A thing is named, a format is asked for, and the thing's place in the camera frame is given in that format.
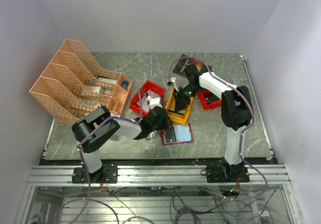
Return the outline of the red plastic bin with cards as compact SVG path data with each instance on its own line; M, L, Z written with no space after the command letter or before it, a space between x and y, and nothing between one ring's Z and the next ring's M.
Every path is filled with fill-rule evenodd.
M147 104L147 97L150 96L152 98L157 98L160 97L163 99L164 94L165 94L165 89L156 83L147 80L141 87L140 87L141 92L137 92L134 94L130 101L129 108L140 114L140 111L142 111L142 115L145 116L150 108Z

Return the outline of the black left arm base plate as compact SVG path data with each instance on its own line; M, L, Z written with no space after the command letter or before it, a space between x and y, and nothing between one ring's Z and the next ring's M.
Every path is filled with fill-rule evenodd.
M116 183L118 168L114 165L103 165L99 170L90 174L90 183ZM72 175L72 183L84 184L88 182L84 167L75 168Z

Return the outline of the white credit card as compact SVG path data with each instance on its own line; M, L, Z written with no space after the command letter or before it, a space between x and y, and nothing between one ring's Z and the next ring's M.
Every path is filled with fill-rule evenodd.
M153 92L151 90L148 90L146 93L142 94L142 97L141 97L141 106L142 107L148 106L147 102L146 102L146 99L147 99L148 96L151 96L152 98L160 97L155 92Z

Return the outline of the yellow plastic bin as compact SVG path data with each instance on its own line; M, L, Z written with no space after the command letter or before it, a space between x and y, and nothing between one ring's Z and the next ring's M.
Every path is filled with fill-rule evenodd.
M188 121L188 118L190 116L190 113L191 113L191 106L192 106L192 103L194 101L194 98L191 97L190 100L190 105L181 110L181 111L175 111L175 98L173 96L173 92L174 92L175 88L173 87L172 90L171 90L171 93L170 93L170 96L167 100L167 103L166 103L166 106L165 106L165 109L169 115L169 118L175 122L175 123L178 123L178 124L186 124L187 121Z

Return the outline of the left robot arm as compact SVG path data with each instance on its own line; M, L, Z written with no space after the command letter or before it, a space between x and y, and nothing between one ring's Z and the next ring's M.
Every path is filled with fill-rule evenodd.
M100 148L114 135L141 140L154 131L168 130L172 124L167 111L159 106L150 110L146 116L131 120L112 114L105 106L88 113L72 125L72 132L78 142L76 148L86 168L84 176L90 182L101 179Z

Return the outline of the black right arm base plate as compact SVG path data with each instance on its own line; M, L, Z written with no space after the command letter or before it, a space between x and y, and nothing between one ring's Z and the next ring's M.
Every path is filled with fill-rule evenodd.
M208 183L249 182L248 170L244 163L229 165L224 158L214 159L200 171Z

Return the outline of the red leather card holder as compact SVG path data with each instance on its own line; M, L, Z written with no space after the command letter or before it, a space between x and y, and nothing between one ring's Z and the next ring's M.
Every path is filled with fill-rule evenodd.
M175 129L177 142L173 144L165 144L164 135L166 134L166 130L163 130L159 134L162 141L162 145L187 144L192 143L194 141L192 128L189 123L184 125L173 125L171 127L174 127Z

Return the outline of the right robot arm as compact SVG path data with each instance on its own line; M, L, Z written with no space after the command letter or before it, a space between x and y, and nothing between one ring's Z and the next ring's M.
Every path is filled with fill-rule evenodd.
M191 98L201 89L206 89L221 100L221 118L227 127L227 146L224 154L226 166L221 169L224 180L233 181L239 175L244 161L243 144L246 131L253 125L254 111L249 90L219 78L209 69L198 69L195 65L185 68L189 84L173 90L175 111L186 109Z

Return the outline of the black credit card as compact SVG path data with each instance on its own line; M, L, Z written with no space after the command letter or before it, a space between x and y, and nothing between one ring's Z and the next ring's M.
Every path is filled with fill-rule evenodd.
M164 143L165 144L173 144L176 143L176 132L174 127L171 127L170 129L166 130L166 134L164 135Z

